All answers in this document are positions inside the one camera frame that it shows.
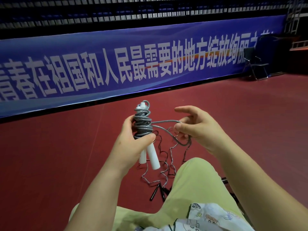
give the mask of light green pants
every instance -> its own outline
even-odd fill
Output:
[[[213,166],[204,159],[192,158],[179,168],[172,190],[157,213],[147,214],[117,206],[112,231],[133,231],[136,226],[161,228],[173,225],[177,218],[187,218],[192,203],[217,203],[245,220]],[[77,206],[73,208],[70,219]]]

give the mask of forearm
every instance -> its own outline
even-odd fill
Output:
[[[307,230],[307,209],[232,140],[227,145],[216,156],[256,230]]]
[[[65,231],[110,231],[121,180],[122,175],[105,164],[84,194]]]

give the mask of white jump rope handle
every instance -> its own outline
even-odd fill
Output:
[[[137,109],[140,109],[140,108],[141,109],[146,109],[147,106],[145,105],[144,102],[141,102],[140,106],[137,107]],[[145,164],[147,162],[147,152],[148,152],[148,155],[149,155],[149,158],[150,158],[152,169],[153,170],[159,169],[160,168],[160,163],[159,163],[159,160],[158,160],[158,157],[157,157],[157,154],[156,154],[156,150],[155,150],[155,147],[154,147],[153,143],[151,143],[147,147],[147,150],[144,149],[141,152],[141,155],[140,155],[140,158],[139,158],[139,163],[140,164]]]

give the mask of person's left hand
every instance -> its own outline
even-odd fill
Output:
[[[110,167],[120,170],[122,176],[125,176],[128,170],[137,162],[141,151],[146,149],[156,138],[155,134],[148,134],[139,139],[134,139],[133,118],[134,115],[124,121],[121,133],[106,161],[106,164]]]

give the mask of hand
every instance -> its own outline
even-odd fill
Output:
[[[207,112],[195,106],[182,106],[174,109],[178,113],[190,114],[175,124],[174,128],[186,135],[192,136],[198,143],[215,155],[222,150],[230,140],[220,125]]]
[[[146,149],[156,137],[155,134],[149,134],[135,140],[132,131],[133,117],[134,115],[124,121],[121,133],[106,161],[110,167],[119,169],[122,176],[127,174],[139,159],[141,151]]]

